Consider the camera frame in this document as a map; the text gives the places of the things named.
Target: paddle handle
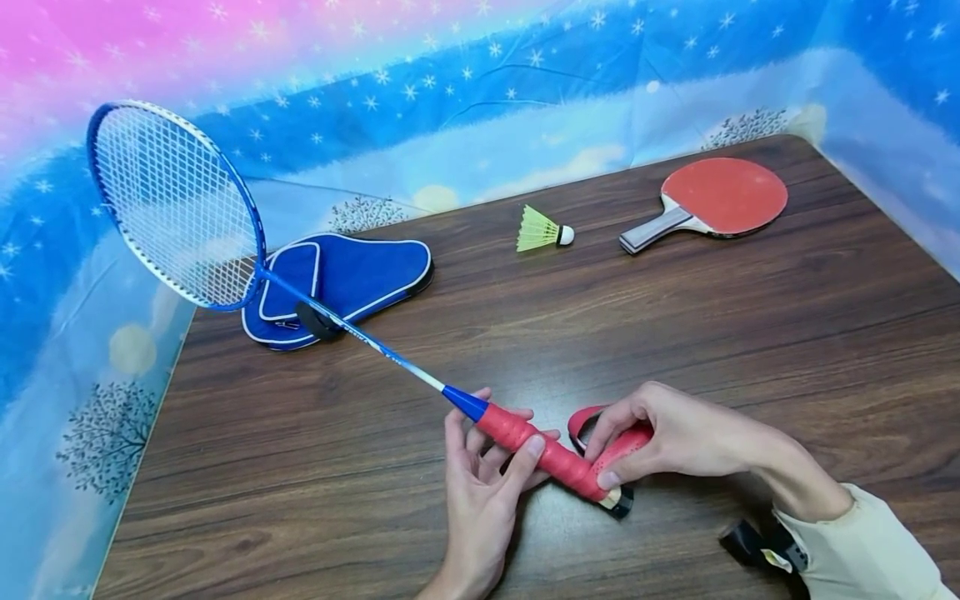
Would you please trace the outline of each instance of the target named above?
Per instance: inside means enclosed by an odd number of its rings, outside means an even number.
[[[663,211],[661,216],[620,234],[620,246],[630,254],[636,254],[650,246],[676,226],[686,223],[693,216],[674,205]]]

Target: fabric wall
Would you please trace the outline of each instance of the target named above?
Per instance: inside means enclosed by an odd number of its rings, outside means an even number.
[[[100,206],[84,154],[100,103],[194,120],[272,247],[792,132],[960,276],[958,16],[947,0],[4,3],[0,597],[90,595],[193,315]]]

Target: blue badminton racket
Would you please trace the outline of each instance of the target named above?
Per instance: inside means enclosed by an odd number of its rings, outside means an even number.
[[[187,300],[234,311],[269,280],[440,392],[498,444],[517,451],[539,433],[509,411],[443,384],[268,269],[263,224],[247,185],[189,121],[149,103],[108,103],[90,119],[87,151],[104,205],[127,246]],[[615,515],[629,511],[628,494],[602,490],[590,463],[545,439],[540,468]]]

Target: racket case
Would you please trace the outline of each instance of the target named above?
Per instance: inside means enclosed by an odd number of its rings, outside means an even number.
[[[268,267],[351,324],[412,298],[433,280],[430,249],[417,240],[362,240],[319,233],[267,257]],[[270,281],[241,311],[255,342],[287,351],[330,342],[343,330]]]

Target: yellow shuttlecock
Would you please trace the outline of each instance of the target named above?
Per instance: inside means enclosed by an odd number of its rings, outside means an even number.
[[[530,205],[523,207],[520,234],[516,237],[516,251],[524,252],[547,244],[569,246],[573,243],[573,228],[557,225]]]

